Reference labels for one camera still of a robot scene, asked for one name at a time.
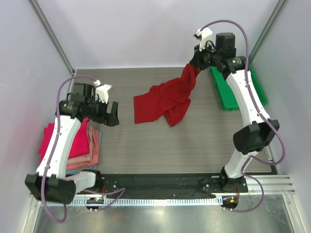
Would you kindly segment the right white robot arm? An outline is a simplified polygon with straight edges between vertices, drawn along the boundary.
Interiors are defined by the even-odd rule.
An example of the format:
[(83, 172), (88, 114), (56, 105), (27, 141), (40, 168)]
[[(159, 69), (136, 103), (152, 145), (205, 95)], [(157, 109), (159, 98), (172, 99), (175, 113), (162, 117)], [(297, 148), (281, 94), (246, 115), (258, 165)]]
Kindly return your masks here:
[(194, 34), (200, 43), (194, 48), (193, 60), (200, 69), (216, 67), (231, 88), (242, 116), (243, 128), (234, 133), (235, 150), (222, 168), (218, 185), (223, 192), (235, 192), (244, 185), (243, 172), (253, 158), (268, 146), (279, 129), (279, 122), (271, 120), (254, 88), (251, 72), (244, 56), (236, 55), (235, 35), (219, 33), (213, 43), (209, 28)]

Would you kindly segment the dark red t shirt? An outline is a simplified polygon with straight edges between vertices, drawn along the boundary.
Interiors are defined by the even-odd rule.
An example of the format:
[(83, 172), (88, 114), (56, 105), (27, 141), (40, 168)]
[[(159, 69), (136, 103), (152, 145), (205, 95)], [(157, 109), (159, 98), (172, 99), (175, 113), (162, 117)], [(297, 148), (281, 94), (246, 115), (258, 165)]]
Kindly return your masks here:
[(187, 64), (180, 77), (160, 85), (153, 85), (149, 92), (133, 97), (134, 122), (148, 123), (165, 117), (173, 127), (184, 118), (190, 106), (190, 94), (196, 86), (200, 70)]

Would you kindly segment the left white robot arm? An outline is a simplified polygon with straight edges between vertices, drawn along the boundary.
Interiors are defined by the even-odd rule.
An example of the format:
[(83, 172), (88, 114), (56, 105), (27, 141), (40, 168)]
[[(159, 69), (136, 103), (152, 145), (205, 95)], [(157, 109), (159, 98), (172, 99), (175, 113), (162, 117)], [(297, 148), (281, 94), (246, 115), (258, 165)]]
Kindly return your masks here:
[(45, 156), (35, 174), (27, 174), (25, 185), (36, 200), (70, 204), (77, 193), (89, 190), (98, 194), (103, 189), (101, 173), (84, 169), (67, 176), (66, 166), (74, 138), (84, 119), (109, 127), (119, 125), (118, 102), (112, 103), (107, 112), (109, 92), (112, 86), (75, 83), (74, 93), (68, 93), (65, 100), (57, 100), (54, 129)]

